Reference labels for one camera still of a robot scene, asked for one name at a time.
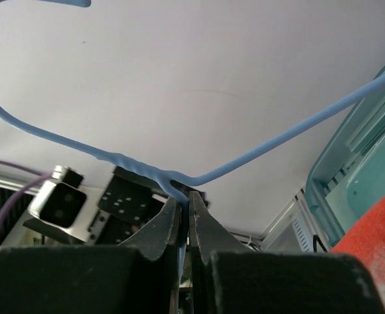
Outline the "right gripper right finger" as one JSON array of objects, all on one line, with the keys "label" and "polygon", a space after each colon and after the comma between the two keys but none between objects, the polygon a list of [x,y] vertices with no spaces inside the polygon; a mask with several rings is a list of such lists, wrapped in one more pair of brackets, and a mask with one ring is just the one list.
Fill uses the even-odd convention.
[{"label": "right gripper right finger", "polygon": [[193,313],[385,313],[367,269],[330,253],[261,253],[189,195]]}]

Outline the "orange white trousers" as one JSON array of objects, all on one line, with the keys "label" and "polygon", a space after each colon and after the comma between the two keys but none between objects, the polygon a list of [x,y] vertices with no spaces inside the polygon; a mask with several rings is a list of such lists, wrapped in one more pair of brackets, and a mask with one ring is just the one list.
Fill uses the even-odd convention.
[{"label": "orange white trousers", "polygon": [[358,258],[371,274],[385,306],[385,196],[332,249]]}]

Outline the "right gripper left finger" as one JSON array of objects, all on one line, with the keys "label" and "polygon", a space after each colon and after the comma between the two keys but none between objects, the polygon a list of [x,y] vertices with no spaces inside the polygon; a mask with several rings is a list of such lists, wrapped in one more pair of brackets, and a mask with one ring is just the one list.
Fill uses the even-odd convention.
[{"label": "right gripper left finger", "polygon": [[0,248],[0,313],[177,313],[180,206],[119,245]]}]

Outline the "light blue hanger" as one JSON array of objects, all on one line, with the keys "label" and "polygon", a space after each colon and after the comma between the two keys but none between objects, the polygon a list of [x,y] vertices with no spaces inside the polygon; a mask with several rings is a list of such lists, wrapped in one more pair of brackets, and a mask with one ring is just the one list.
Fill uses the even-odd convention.
[{"label": "light blue hanger", "polygon": [[0,106],[207,192],[262,232],[343,121],[247,151],[368,83],[385,1],[0,1]]}]

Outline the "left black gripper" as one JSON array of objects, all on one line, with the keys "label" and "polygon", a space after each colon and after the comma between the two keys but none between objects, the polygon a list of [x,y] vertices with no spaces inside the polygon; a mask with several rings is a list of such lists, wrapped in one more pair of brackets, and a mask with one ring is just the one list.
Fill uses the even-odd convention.
[{"label": "left black gripper", "polygon": [[86,244],[122,243],[160,213],[168,198],[153,180],[115,167],[98,200]]}]

